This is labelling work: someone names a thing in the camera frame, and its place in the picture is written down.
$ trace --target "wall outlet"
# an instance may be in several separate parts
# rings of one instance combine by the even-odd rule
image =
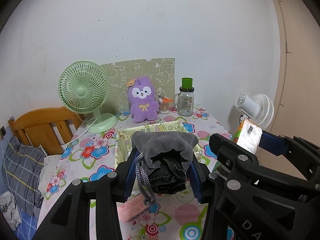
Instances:
[[[4,126],[0,128],[0,139],[2,139],[7,134]]]

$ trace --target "wooden bed frame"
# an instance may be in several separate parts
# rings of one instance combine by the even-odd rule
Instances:
[[[64,143],[68,143],[73,136],[68,121],[71,120],[77,130],[82,122],[80,118],[63,106],[34,110],[15,121],[9,119],[8,123],[21,143],[33,147],[42,145],[48,155],[55,155],[62,154],[63,149],[52,124],[56,124]]]

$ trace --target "blue bed sheet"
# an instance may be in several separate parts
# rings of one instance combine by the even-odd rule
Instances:
[[[21,211],[21,224],[18,225],[15,234],[19,240],[31,240],[37,231],[38,220],[36,217],[31,217],[26,212]]]

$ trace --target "floral tablecloth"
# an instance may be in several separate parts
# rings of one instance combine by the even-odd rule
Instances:
[[[201,107],[195,107],[191,117],[177,114],[175,107],[168,114],[159,114],[156,121],[134,123],[129,113],[116,114],[118,123],[107,132],[92,134],[85,133],[72,142],[62,154],[57,170],[52,176],[41,207],[38,227],[62,192],[74,179],[84,182],[100,179],[114,170],[116,133],[119,129],[149,125],[161,122],[180,121],[190,133],[199,139],[202,148],[201,162],[212,170],[217,157],[210,151],[208,142],[213,133],[219,133],[226,138],[231,135],[218,121]],[[81,125],[78,134],[85,131]],[[120,223],[123,239],[125,240],[198,240],[204,225],[207,204],[199,204],[194,198],[189,182],[186,190],[175,195],[157,195],[156,203],[126,223]],[[95,201],[91,201],[90,239],[96,239],[95,231]],[[234,237],[233,230],[228,229],[227,239]]]

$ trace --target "white wall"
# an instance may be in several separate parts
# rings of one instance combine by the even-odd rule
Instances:
[[[241,91],[275,96],[273,1],[23,0],[0,34],[0,84],[10,90],[0,95],[0,126],[61,106],[58,79],[75,61],[156,57],[174,57],[176,90],[182,77],[193,77],[196,101],[232,132]]]

